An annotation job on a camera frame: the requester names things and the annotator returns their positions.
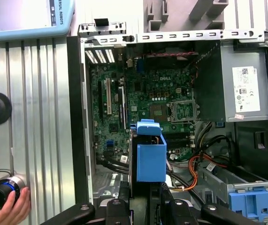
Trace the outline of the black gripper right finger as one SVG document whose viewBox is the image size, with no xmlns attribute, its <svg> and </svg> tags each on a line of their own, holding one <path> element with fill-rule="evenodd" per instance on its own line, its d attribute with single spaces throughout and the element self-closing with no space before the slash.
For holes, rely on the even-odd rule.
<svg viewBox="0 0 268 225">
<path fill-rule="evenodd" d="M 174 199 L 166 184 L 161 185 L 161 222 L 163 225 L 251 224 L 250 219 L 218 204 L 205 204 L 198 210 L 185 200 Z"/>
</svg>

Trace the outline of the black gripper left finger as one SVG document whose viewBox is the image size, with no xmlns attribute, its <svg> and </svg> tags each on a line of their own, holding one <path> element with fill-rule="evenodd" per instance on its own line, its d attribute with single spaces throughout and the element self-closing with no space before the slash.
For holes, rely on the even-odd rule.
<svg viewBox="0 0 268 225">
<path fill-rule="evenodd" d="M 99 207 L 90 203 L 78 203 L 44 225 L 130 225 L 129 183 L 120 183 L 118 198 L 105 199 Z"/>
</svg>

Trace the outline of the person's hand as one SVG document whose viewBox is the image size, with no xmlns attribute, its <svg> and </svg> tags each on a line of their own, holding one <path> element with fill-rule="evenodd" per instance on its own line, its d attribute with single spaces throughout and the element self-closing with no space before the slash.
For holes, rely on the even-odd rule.
<svg viewBox="0 0 268 225">
<path fill-rule="evenodd" d="M 12 191 L 3 208 L 0 210 L 0 225 L 17 225 L 24 221 L 31 209 L 30 190 L 23 188 L 15 202 L 15 191 Z"/>
</svg>

